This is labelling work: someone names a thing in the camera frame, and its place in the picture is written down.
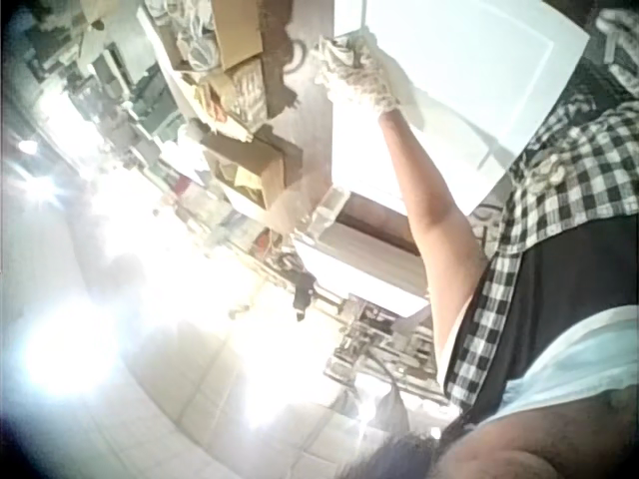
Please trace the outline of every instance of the person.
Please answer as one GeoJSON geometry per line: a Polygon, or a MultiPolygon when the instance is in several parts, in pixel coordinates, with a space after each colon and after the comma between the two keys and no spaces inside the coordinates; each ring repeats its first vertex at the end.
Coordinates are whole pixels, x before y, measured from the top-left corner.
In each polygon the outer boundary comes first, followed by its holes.
{"type": "MultiPolygon", "coordinates": [[[[639,64],[639,16],[604,10],[597,26],[639,64]]],[[[462,411],[438,442],[392,437],[339,477],[636,473],[636,76],[580,64],[509,170],[488,258],[366,43],[321,39],[319,57],[330,99],[378,118],[428,279],[437,377],[462,411]]]]}

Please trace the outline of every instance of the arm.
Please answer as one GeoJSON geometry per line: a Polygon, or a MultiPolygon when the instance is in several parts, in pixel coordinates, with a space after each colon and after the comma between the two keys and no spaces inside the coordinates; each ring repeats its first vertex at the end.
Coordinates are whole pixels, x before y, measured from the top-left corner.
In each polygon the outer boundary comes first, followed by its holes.
{"type": "Polygon", "coordinates": [[[437,359],[487,264],[466,216],[399,110],[379,117],[432,303],[437,359]]]}

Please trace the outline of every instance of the white glove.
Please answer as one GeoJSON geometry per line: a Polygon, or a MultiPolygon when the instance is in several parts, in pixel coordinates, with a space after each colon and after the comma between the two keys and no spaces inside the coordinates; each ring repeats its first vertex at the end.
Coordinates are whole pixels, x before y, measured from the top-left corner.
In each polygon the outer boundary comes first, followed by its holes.
{"type": "Polygon", "coordinates": [[[363,107],[377,117],[397,108],[381,66],[372,58],[361,38],[329,40],[319,38],[321,62],[316,83],[324,85],[336,104],[363,107]]]}
{"type": "MultiPolygon", "coordinates": [[[[639,69],[639,14],[629,10],[604,9],[596,21],[597,28],[608,37],[615,35],[617,44],[623,48],[639,69]]],[[[639,75],[619,65],[611,65],[610,73],[634,97],[639,98],[639,75]]]]}

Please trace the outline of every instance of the black and white checkered cloth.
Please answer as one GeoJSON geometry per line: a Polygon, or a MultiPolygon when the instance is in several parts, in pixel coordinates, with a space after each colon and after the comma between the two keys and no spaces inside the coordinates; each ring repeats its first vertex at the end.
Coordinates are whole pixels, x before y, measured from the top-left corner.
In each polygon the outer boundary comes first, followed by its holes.
{"type": "Polygon", "coordinates": [[[587,90],[575,89],[510,170],[514,189],[497,252],[445,384],[462,410],[474,403],[495,355],[524,252],[587,222],[639,213],[639,100],[601,112],[587,90]],[[549,181],[548,171],[559,167],[549,181]]]}

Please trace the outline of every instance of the dark hair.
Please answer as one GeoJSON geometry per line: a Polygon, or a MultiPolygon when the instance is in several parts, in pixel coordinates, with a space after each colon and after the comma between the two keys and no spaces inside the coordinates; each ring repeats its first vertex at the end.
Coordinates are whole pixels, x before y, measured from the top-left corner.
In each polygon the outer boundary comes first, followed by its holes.
{"type": "Polygon", "coordinates": [[[436,448],[437,441],[431,437],[390,437],[370,456],[338,473],[336,479],[424,479],[436,448]]]}

